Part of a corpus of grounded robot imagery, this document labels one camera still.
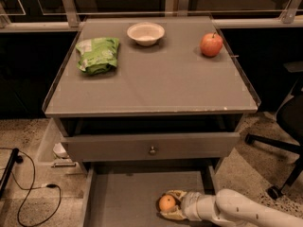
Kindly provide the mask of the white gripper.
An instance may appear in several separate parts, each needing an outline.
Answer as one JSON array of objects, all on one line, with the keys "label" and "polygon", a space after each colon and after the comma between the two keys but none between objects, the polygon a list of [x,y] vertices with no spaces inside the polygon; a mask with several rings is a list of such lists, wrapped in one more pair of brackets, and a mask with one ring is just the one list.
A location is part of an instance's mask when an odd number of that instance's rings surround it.
[{"label": "white gripper", "polygon": [[161,210],[160,214],[167,219],[190,221],[202,221],[198,210],[198,203],[203,199],[199,192],[186,192],[183,190],[169,190],[162,197],[161,202],[181,201],[181,208],[176,205],[167,210]]}]

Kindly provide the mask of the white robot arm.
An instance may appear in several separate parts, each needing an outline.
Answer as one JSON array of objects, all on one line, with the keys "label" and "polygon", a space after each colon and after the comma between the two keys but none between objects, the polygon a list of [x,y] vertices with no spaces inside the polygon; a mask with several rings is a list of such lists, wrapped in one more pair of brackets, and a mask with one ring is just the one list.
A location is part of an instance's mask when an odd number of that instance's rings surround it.
[{"label": "white robot arm", "polygon": [[158,202],[160,214],[167,219],[208,220],[220,227],[303,227],[303,219],[251,201],[231,189],[216,195],[170,190]]}]

